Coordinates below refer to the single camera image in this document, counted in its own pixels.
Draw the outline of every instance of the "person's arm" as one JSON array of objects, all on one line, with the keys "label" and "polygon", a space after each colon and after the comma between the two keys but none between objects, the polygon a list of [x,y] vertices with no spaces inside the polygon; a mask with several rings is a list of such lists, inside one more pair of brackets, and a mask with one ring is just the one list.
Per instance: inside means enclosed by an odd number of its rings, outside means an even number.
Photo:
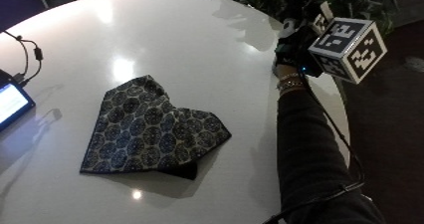
[{"label": "person's arm", "polygon": [[[282,78],[295,73],[295,68],[279,65],[276,71]],[[290,78],[286,81],[300,82],[300,79]],[[276,155],[282,210],[339,190],[340,184],[352,183],[321,108],[303,87],[292,87],[280,93]],[[283,218],[287,224],[384,223],[375,205],[360,190],[300,207]]]}]

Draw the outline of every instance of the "patterned fabric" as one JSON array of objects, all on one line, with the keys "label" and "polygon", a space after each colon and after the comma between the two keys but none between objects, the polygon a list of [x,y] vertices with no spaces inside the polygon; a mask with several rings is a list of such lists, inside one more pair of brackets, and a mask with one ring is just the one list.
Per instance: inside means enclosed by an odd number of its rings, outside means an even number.
[{"label": "patterned fabric", "polygon": [[177,109],[145,76],[106,92],[81,172],[170,170],[199,160],[228,138],[211,112]]}]

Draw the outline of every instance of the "dark floor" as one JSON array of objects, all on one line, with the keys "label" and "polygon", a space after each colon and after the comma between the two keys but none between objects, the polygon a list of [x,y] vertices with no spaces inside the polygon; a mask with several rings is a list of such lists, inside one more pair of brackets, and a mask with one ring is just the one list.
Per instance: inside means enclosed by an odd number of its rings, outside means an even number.
[{"label": "dark floor", "polygon": [[[46,0],[50,7],[72,0]],[[396,29],[388,55],[355,86],[343,83],[351,143],[388,224],[424,223],[424,22]]]}]

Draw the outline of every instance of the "bracelet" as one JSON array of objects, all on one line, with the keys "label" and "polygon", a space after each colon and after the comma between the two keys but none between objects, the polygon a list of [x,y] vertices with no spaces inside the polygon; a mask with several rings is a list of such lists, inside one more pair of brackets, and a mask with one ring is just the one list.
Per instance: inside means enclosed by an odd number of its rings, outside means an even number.
[{"label": "bracelet", "polygon": [[295,78],[295,77],[299,77],[299,74],[298,74],[298,73],[291,73],[291,74],[283,76],[283,77],[279,79],[279,81],[282,82],[282,81],[287,80],[288,78]]},{"label": "bracelet", "polygon": [[292,87],[304,87],[302,82],[286,82],[283,84],[278,84],[276,88],[279,89],[280,92],[284,90],[292,88]]}]

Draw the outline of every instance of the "tablet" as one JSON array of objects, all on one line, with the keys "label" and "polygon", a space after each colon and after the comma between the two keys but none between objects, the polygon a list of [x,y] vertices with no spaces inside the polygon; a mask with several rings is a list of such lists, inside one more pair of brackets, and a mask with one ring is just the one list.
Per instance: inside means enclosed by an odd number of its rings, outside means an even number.
[{"label": "tablet", "polygon": [[34,106],[13,78],[0,70],[0,131]]}]

